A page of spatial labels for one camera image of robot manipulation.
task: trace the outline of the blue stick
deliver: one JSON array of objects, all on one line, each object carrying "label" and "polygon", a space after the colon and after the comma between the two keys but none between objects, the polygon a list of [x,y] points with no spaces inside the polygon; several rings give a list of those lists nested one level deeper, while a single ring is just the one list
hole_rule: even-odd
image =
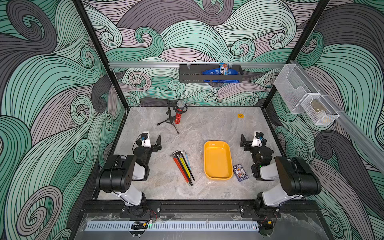
[{"label": "blue stick", "polygon": [[191,165],[189,164],[189,160],[188,160],[188,155],[187,155],[187,152],[186,152],[186,151],[184,151],[184,153],[185,153],[185,157],[187,158],[187,162],[188,162],[188,166],[189,166],[189,169],[190,169],[190,170],[192,170],[192,168],[191,168]]}]

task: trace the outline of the aluminum rail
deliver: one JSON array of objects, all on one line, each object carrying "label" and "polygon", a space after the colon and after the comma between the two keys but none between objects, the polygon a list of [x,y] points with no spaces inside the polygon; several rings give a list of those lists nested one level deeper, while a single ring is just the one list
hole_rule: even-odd
[{"label": "aluminum rail", "polygon": [[305,76],[304,83],[309,87],[311,91],[317,90],[318,93],[321,93],[323,98],[330,104],[333,109],[338,111],[339,117],[336,119],[338,123],[345,129],[349,134],[355,144],[369,157],[369,159],[375,164],[376,168],[384,173],[384,152],[381,150],[368,136],[365,134],[361,128],[348,116],[347,113],[341,111],[337,104],[324,92],[319,85],[309,77],[306,71],[301,67],[299,63],[295,60],[291,61],[292,64],[300,69],[301,73]]},{"label": "aluminum rail", "polygon": [[[285,63],[251,63],[251,62],[231,62],[229,65],[240,64],[242,68],[283,68]],[[178,68],[180,64],[219,64],[219,62],[144,62],[144,61],[112,61],[109,62],[110,68]]]}]

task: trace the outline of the wall mural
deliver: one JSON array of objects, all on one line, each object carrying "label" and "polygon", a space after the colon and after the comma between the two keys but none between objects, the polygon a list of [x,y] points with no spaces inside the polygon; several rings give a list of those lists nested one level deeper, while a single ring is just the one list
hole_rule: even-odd
[{"label": "wall mural", "polygon": [[[109,61],[285,63],[316,0],[84,0]],[[245,69],[239,84],[180,83],[177,68],[115,68],[130,106],[184,99],[261,106],[279,70]]]},{"label": "wall mural", "polygon": [[[298,62],[384,151],[384,2],[327,9]],[[316,200],[335,239],[384,238],[384,175],[338,122],[315,126],[276,94],[267,108],[289,157],[303,157],[323,190]]]},{"label": "wall mural", "polygon": [[1,238],[68,239],[124,114],[72,0],[0,2],[0,100]]}]

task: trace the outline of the red stick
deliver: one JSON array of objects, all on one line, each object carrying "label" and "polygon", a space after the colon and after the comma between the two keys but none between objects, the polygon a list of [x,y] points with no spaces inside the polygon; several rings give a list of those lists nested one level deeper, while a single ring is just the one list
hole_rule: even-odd
[{"label": "red stick", "polygon": [[189,181],[188,181],[188,178],[187,176],[185,175],[183,169],[181,168],[180,164],[179,164],[179,161],[174,157],[173,160],[175,161],[176,165],[179,167],[179,170],[180,172],[183,174],[185,180],[187,181],[187,183],[189,184]]}]

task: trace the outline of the white vent grille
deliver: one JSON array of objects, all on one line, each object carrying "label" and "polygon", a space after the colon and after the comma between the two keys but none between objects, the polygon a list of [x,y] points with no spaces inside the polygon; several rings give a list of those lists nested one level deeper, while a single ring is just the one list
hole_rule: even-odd
[{"label": "white vent grille", "polygon": [[[85,231],[133,231],[134,221],[88,221]],[[166,221],[150,225],[147,231],[259,231],[252,221]]]}]

